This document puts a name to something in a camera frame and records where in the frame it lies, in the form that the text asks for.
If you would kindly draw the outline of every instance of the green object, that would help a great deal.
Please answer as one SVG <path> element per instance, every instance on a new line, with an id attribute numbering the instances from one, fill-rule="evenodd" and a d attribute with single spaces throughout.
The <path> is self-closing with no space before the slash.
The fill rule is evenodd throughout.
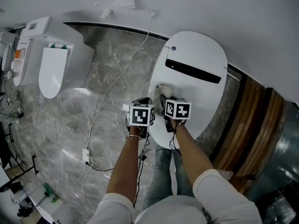
<path id="1" fill-rule="evenodd" d="M 59 199 L 58 196 L 53 197 L 52 202 L 51 203 L 55 203 L 57 200 Z"/>
<path id="2" fill-rule="evenodd" d="M 43 185 L 43 187 L 46 189 L 46 192 L 47 192 L 49 195 L 51 195 L 51 194 L 53 193 L 52 188 L 50 188 L 50 186 L 49 186 L 47 183 L 45 183 L 45 184 Z"/>

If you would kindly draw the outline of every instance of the wooden panel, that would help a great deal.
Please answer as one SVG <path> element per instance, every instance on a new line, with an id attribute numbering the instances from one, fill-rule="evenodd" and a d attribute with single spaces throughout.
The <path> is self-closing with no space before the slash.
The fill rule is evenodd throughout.
<path id="1" fill-rule="evenodd" d="M 269 106 L 255 143 L 236 176 L 254 175 L 263 159 L 277 129 L 282 109 L 283 98 L 272 90 Z"/>
<path id="2" fill-rule="evenodd" d="M 269 104 L 268 104 L 268 108 L 267 108 L 267 111 L 266 111 L 265 118 L 263 119 L 263 124 L 261 126 L 261 129 L 260 129 L 260 131 L 259 131 L 259 133 L 256 137 L 256 140 L 255 140 L 255 142 L 254 142 L 254 144 L 251 148 L 251 151 L 249 152 L 246 160 L 244 161 L 243 165 L 239 169 L 239 171 L 237 173 L 237 176 L 243 176 L 242 173 L 244 172 L 245 168 L 248 166 L 249 161 L 251 160 L 252 156 L 255 154 L 255 151 L 256 151 L 257 147 L 259 146 L 259 144 L 261 142 L 263 133 L 265 132 L 265 129 L 268 125 L 268 121 L 269 121 L 269 118 L 270 118 L 270 115 L 271 115 L 271 112 L 272 112 L 274 101 L 276 100 L 275 97 L 276 97 L 276 92 L 274 90 L 272 90 L 270 101 L 269 101 Z"/>
<path id="3" fill-rule="evenodd" d="M 252 106 L 252 103 L 253 103 L 253 99 L 254 99 L 254 96 L 255 96 L 255 93 L 256 93 L 256 86 L 257 86 L 257 83 L 252 80 L 249 95 L 248 95 L 248 99 L 247 99 L 244 111 L 242 113 L 240 122 L 238 123 L 237 129 L 236 129 L 236 131 L 233 135 L 233 138 L 230 141 L 224 155 L 222 156 L 221 161 L 219 162 L 219 165 L 217 167 L 218 169 L 226 170 L 225 169 L 225 163 L 227 162 L 227 160 L 232 155 L 234 155 L 234 150 L 238 148 L 236 145 L 237 145 L 238 139 L 240 138 L 240 136 L 242 134 L 242 131 L 243 131 L 243 128 L 245 126 L 245 122 L 247 120 L 247 117 L 249 116 L 251 106 Z"/>
<path id="4" fill-rule="evenodd" d="M 235 119 L 234 119 L 234 122 L 223 142 L 223 145 L 221 146 L 221 149 L 219 151 L 219 153 L 216 155 L 214 161 L 213 161 L 213 165 L 215 168 L 217 169 L 220 169 L 220 161 L 222 160 L 225 152 L 227 151 L 228 149 L 228 146 L 235 134 L 235 131 L 237 130 L 237 127 L 239 125 L 239 122 L 241 120 L 241 117 L 242 117 L 242 114 L 244 112 L 244 109 L 245 109 L 245 106 L 246 106 L 246 103 L 248 101 L 248 98 L 249 98 L 249 93 L 251 91 L 251 84 L 252 84 L 252 78 L 248 77 L 247 78 L 247 81 L 246 81 L 246 84 L 245 84 L 245 89 L 244 89 L 244 93 L 242 95 L 242 100 L 240 102 L 240 107 L 237 111 L 237 114 L 235 116 Z"/>
<path id="5" fill-rule="evenodd" d="M 234 188 L 244 194 L 252 184 L 252 180 L 248 180 L 246 177 L 232 176 L 229 182 L 234 186 Z"/>
<path id="6" fill-rule="evenodd" d="M 256 125 L 257 117 L 258 115 L 260 115 L 260 111 L 262 109 L 264 94 L 265 94 L 265 88 L 260 86 L 257 83 L 256 93 L 253 98 L 253 102 L 249 107 L 249 114 L 245 118 L 245 120 L 241 120 L 241 122 L 244 122 L 244 127 L 235 144 L 233 151 L 231 152 L 229 159 L 226 161 L 225 165 L 223 166 L 224 170 L 232 171 L 234 169 L 235 165 L 237 164 L 241 155 L 243 154 L 244 149 L 248 145 L 248 140 L 252 134 L 254 126 Z"/>

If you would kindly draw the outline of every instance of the gray marble floor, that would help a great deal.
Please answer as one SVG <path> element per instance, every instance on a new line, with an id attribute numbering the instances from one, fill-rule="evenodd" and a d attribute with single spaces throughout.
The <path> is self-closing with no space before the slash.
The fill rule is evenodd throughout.
<path id="1" fill-rule="evenodd" d="M 73 213 L 74 222 L 88 221 L 105 194 L 111 171 L 91 170 L 85 179 L 86 203 L 83 211 L 84 192 L 82 179 L 89 169 L 80 159 L 90 125 L 100 108 L 104 94 L 110 84 L 124 71 L 131 53 L 140 45 L 144 35 L 127 31 L 92 26 L 72 26 L 83 34 L 85 43 L 95 48 L 95 56 L 85 85 L 80 89 L 64 91 L 54 99 L 46 99 L 38 85 L 14 87 L 8 80 L 4 87 L 13 101 L 19 95 L 25 115 L 19 124 L 13 124 L 15 142 L 10 148 L 17 153 L 25 165 L 31 165 L 31 156 L 36 154 L 40 173 L 26 175 L 27 189 L 33 190 L 41 183 L 48 183 Z M 127 73 L 108 93 L 103 109 L 92 129 L 89 149 L 94 167 L 109 169 L 114 166 L 128 134 L 125 126 L 123 104 L 147 94 L 155 61 L 165 41 L 149 37 L 136 53 Z M 239 82 L 227 77 L 219 108 L 208 128 L 198 137 L 198 143 L 211 154 L 227 122 L 235 101 Z M 11 107 L 2 102 L 3 111 Z M 150 184 L 155 164 L 156 143 L 150 139 L 147 159 L 144 162 L 140 182 L 140 193 L 136 204 L 136 215 L 140 213 L 146 189 Z M 173 189 L 176 189 L 174 165 L 171 164 Z"/>

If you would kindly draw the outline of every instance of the black cable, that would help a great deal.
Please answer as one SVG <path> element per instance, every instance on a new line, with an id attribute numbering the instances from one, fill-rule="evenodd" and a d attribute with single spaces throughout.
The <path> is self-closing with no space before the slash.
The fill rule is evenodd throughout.
<path id="1" fill-rule="evenodd" d="M 178 152 L 178 154 L 182 156 L 181 152 L 177 149 L 177 147 L 176 147 L 175 144 L 174 144 L 174 136 L 176 135 L 176 131 L 177 131 L 177 128 L 178 128 L 178 126 L 179 126 L 180 123 L 176 123 L 176 126 L 175 126 L 175 128 L 174 128 L 174 130 L 173 130 L 173 137 L 172 137 L 172 139 L 171 139 L 170 142 L 169 142 L 169 147 L 170 147 L 171 149 L 176 150 L 176 151 Z"/>
<path id="2" fill-rule="evenodd" d="M 141 165 L 141 169 L 140 169 L 140 174 L 139 174 L 139 177 L 138 177 L 138 191 L 136 193 L 136 197 L 135 197 L 135 201 L 134 201 L 134 204 L 133 204 L 133 207 L 135 208 L 135 204 L 136 204 L 136 201 L 137 201 L 137 197 L 138 197 L 138 194 L 139 194 L 139 190 L 140 190 L 140 177 L 141 177 L 141 173 L 142 173 L 142 169 L 143 169 L 143 164 L 144 164 L 144 160 L 142 161 L 142 165 Z"/>
<path id="3" fill-rule="evenodd" d="M 110 170 L 113 170 L 114 168 L 111 168 L 111 169 L 107 169 L 107 170 L 101 170 L 101 169 L 96 169 L 94 168 L 93 166 L 91 166 L 88 162 L 85 163 L 86 165 L 92 167 L 94 170 L 97 170 L 97 171 L 100 171 L 100 172 L 107 172 L 107 171 L 110 171 Z"/>
<path id="4" fill-rule="evenodd" d="M 146 133 L 146 141 L 145 141 L 144 147 L 143 147 L 143 149 L 142 149 L 142 151 L 141 151 L 140 160 L 139 160 L 139 163 L 138 163 L 138 173 L 139 173 L 139 169 L 140 169 L 140 165 L 141 165 L 141 161 L 142 161 L 142 157 L 143 157 L 144 149 L 145 149 L 145 147 L 146 147 L 147 145 L 150 144 L 150 142 L 149 142 L 149 137 L 150 137 L 150 134 L 147 132 L 147 133 Z"/>

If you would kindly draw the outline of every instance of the smart toilet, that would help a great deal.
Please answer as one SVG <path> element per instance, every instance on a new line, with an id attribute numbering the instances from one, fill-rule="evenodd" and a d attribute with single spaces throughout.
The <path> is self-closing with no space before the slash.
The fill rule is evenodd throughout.
<path id="1" fill-rule="evenodd" d="M 185 126 L 197 138 L 211 122 L 220 103 L 227 76 L 227 58 L 222 47 L 203 34 L 183 31 L 172 36 L 162 48 L 151 77 L 148 96 L 157 99 L 157 89 L 164 84 L 172 95 L 192 103 L 191 118 Z M 149 131 L 164 148 L 173 133 L 168 133 L 161 114 Z"/>
<path id="2" fill-rule="evenodd" d="M 2 71 L 8 71 L 14 58 L 15 34 L 0 32 L 0 63 Z"/>
<path id="3" fill-rule="evenodd" d="M 81 87 L 88 76 L 94 49 L 83 36 L 51 17 L 31 21 L 22 30 L 12 69 L 14 84 L 39 83 L 46 98 Z"/>

